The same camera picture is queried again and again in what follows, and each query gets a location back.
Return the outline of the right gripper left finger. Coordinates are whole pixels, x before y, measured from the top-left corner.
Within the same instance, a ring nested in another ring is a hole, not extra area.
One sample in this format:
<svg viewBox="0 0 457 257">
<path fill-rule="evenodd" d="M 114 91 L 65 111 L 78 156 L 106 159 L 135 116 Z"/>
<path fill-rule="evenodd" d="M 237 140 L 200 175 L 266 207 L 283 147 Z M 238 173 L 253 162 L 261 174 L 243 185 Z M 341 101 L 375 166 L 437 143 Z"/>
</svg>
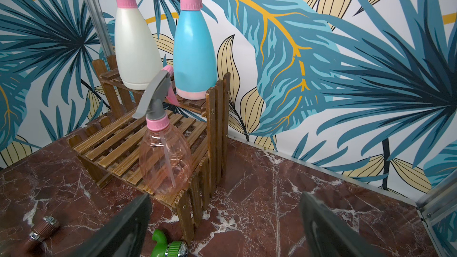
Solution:
<svg viewBox="0 0 457 257">
<path fill-rule="evenodd" d="M 152 202 L 149 195 L 136 197 L 70 256 L 139 257 L 151 212 Z"/>
</svg>

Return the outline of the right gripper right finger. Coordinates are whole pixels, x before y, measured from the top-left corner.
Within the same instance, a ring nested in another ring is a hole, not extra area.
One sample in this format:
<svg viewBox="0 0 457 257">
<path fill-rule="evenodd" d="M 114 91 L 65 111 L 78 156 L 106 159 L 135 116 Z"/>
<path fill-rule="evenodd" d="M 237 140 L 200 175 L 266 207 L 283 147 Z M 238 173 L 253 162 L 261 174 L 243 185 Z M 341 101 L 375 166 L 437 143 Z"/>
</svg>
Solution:
<svg viewBox="0 0 457 257">
<path fill-rule="evenodd" d="M 313 195 L 302 193 L 299 206 L 306 240 L 313 257 L 384 255 Z"/>
</svg>

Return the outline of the clear pink spray bottle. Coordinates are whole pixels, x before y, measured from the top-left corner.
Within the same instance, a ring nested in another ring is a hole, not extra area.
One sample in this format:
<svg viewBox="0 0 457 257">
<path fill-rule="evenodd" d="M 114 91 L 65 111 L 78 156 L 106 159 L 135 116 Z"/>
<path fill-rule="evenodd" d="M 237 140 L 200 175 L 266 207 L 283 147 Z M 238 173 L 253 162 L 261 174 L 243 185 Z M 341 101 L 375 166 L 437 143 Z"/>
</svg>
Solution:
<svg viewBox="0 0 457 257">
<path fill-rule="evenodd" d="M 174 126 L 163 102 L 178 105 L 172 87 L 173 68 L 165 66 L 148 85 L 134 119 L 145 118 L 146 132 L 139 146 L 139 166 L 145 183 L 155 195 L 174 195 L 190 177 L 192 154 L 186 138 Z"/>
</svg>

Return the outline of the white spray bottle pink top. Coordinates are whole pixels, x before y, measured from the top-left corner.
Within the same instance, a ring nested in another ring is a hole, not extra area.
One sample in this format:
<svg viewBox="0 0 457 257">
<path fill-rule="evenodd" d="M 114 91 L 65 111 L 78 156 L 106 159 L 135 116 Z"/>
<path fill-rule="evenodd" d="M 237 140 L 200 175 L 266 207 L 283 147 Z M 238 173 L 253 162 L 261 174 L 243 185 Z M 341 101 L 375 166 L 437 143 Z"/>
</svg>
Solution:
<svg viewBox="0 0 457 257">
<path fill-rule="evenodd" d="M 155 39 L 139 11 L 136 0 L 116 0 L 115 56 L 123 84 L 145 90 L 162 70 Z"/>
</svg>

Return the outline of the blue spray bottle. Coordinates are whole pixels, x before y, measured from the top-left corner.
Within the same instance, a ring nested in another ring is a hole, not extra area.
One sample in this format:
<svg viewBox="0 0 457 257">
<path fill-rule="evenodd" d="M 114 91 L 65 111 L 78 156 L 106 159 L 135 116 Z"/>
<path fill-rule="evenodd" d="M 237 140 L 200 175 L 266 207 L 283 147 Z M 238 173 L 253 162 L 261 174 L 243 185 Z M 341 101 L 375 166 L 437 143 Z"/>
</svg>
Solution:
<svg viewBox="0 0 457 257">
<path fill-rule="evenodd" d="M 178 96 L 205 99 L 218 74 L 214 45 L 201 12 L 202 0 L 180 0 L 180 15 L 174 36 L 174 79 Z"/>
</svg>

